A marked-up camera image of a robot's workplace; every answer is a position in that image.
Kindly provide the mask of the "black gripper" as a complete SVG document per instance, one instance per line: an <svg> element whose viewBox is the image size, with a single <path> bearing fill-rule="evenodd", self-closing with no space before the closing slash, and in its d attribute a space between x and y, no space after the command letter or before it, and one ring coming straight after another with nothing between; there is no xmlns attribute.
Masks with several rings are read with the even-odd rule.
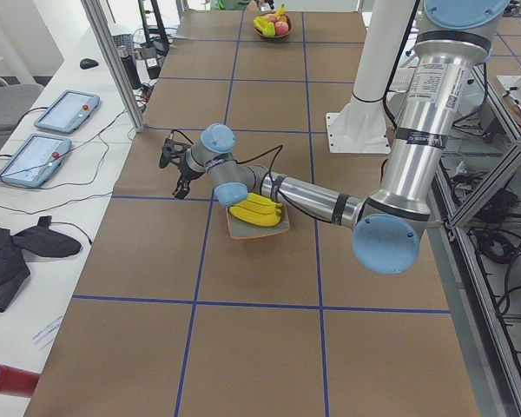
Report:
<svg viewBox="0 0 521 417"><path fill-rule="evenodd" d="M177 168L180 172L180 176L172 196L176 196L177 199L183 200L189 194L190 183L200 178L200 172L191 169L185 162L180 162L177 165Z"/></svg>

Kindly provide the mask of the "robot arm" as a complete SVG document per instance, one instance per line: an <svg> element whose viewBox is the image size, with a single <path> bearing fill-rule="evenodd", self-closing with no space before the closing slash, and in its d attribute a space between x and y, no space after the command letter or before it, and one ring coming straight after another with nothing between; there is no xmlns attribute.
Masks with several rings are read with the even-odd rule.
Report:
<svg viewBox="0 0 521 417"><path fill-rule="evenodd" d="M485 63L505 12L504 1L378 1L349 103L327 117L328 140L339 153L387 153L379 188L364 199L325 189L233 156L234 132L214 123L193 144L166 140L161 167L175 165L174 195L184 198L206 175L216 200L229 208L251 193L285 202L321 222L352 230L357 259L379 274L403 272L417 260L430 219L426 202L457 120L472 69ZM384 100L412 28L418 59L406 97L386 135Z"/></svg>

